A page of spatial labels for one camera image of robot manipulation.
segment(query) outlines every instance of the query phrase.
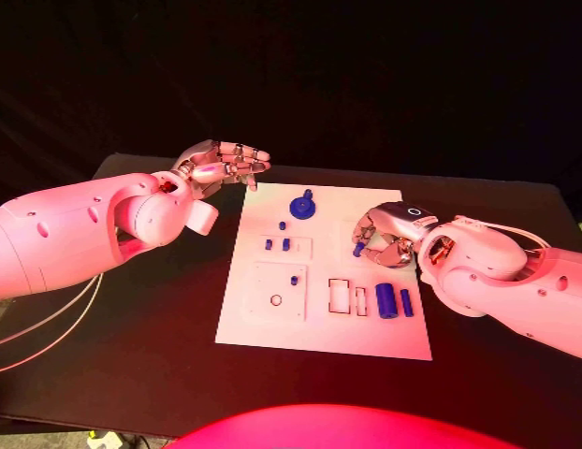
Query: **robotic hand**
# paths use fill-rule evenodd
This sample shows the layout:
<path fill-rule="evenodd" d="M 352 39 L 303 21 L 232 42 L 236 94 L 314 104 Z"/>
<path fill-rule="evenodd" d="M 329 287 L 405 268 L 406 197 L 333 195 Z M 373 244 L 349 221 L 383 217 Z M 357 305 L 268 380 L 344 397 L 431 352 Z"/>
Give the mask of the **robotic hand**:
<path fill-rule="evenodd" d="M 541 246 L 523 250 L 493 228 Z M 365 248 L 379 232 L 389 246 Z M 458 216 L 437 225 L 424 209 L 383 203 L 359 221 L 354 255 L 391 268 L 418 254 L 422 281 L 447 306 L 470 317 L 489 314 L 513 331 L 582 358 L 582 253 L 556 248 L 532 233 Z"/>
<path fill-rule="evenodd" d="M 268 153 L 252 147 L 206 140 L 170 171 L 82 182 L 5 203 L 0 299 L 86 281 L 170 243 L 186 225 L 207 235 L 219 212 L 199 200 L 223 182 L 241 181 L 255 190 L 255 174 L 271 167 L 268 160 Z"/>

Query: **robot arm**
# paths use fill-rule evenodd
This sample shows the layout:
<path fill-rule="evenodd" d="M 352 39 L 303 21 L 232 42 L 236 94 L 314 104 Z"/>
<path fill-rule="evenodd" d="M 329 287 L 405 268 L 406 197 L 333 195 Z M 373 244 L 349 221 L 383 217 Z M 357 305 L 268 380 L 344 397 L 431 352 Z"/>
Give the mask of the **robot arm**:
<path fill-rule="evenodd" d="M 415 251 L 422 281 L 454 311 L 471 317 L 489 314 L 519 334 L 582 358 L 582 253 L 551 248 L 533 234 L 467 217 L 435 222 L 424 209 L 385 203 L 354 229 L 360 254 L 399 268 Z M 526 235 L 542 248 L 523 250 L 493 227 Z M 391 242 L 382 252 L 365 248 L 376 231 Z"/>
<path fill-rule="evenodd" d="M 199 201 L 223 181 L 255 189 L 265 152 L 206 140 L 171 171 L 57 187 L 0 207 L 0 299 L 46 292 L 122 265 L 170 243 L 187 225 L 207 235 L 217 210 Z M 128 238 L 116 235 L 119 228 Z"/>

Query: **black curtain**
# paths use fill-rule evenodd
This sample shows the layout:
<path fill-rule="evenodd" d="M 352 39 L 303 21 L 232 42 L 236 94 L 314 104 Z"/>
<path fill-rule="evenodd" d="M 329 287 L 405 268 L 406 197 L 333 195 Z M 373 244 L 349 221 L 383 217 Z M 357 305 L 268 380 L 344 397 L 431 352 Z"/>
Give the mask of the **black curtain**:
<path fill-rule="evenodd" d="M 206 138 L 552 182 L 582 219 L 582 2 L 0 2 L 0 203 Z"/>

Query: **blue object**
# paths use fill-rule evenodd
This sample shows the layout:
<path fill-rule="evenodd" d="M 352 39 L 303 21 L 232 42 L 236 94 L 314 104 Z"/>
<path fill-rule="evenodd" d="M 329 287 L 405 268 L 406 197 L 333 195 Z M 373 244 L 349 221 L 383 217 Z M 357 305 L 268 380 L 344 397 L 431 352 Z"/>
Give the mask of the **blue object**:
<path fill-rule="evenodd" d="M 395 291 L 391 283 L 379 283 L 376 285 L 376 302 L 379 303 L 379 316 L 383 319 L 396 318 L 396 300 Z"/>
<path fill-rule="evenodd" d="M 360 257 L 362 256 L 362 250 L 365 248 L 365 243 L 360 241 L 356 244 L 356 248 L 354 248 L 354 257 Z"/>
<path fill-rule="evenodd" d="M 307 189 L 304 191 L 304 195 L 300 198 L 295 198 L 291 201 L 291 205 L 288 206 L 288 210 L 291 211 L 291 215 L 298 220 L 305 220 L 307 218 L 311 218 L 316 213 L 316 203 L 313 201 L 314 194 L 311 193 L 311 190 Z"/>
<path fill-rule="evenodd" d="M 408 290 L 404 289 L 401 291 L 402 294 L 402 305 L 404 305 L 404 312 L 405 312 L 405 316 L 412 316 L 412 304 L 409 304 L 409 293 Z"/>

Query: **table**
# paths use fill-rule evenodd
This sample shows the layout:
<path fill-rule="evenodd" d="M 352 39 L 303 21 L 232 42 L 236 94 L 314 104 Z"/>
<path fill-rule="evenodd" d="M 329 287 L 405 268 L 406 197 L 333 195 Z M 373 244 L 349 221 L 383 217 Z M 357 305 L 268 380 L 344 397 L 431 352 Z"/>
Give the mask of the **table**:
<path fill-rule="evenodd" d="M 171 163 L 115 154 L 96 177 L 150 173 Z M 441 221 L 464 214 L 582 252 L 581 232 L 546 184 L 297 167 L 274 167 L 259 180 L 401 189 Z M 242 199 L 243 186 L 225 186 L 209 199 L 220 210 L 210 237 L 186 229 L 168 246 L 105 275 L 70 336 L 0 374 L 0 417 L 174 437 L 256 408 L 327 402 L 414 413 L 528 447 L 582 446 L 582 360 L 490 317 L 454 313 L 425 284 L 431 362 L 215 344 Z M 54 311 L 79 288 L 18 298 L 0 338 Z M 54 339 L 83 306 L 0 351 L 0 366 Z"/>

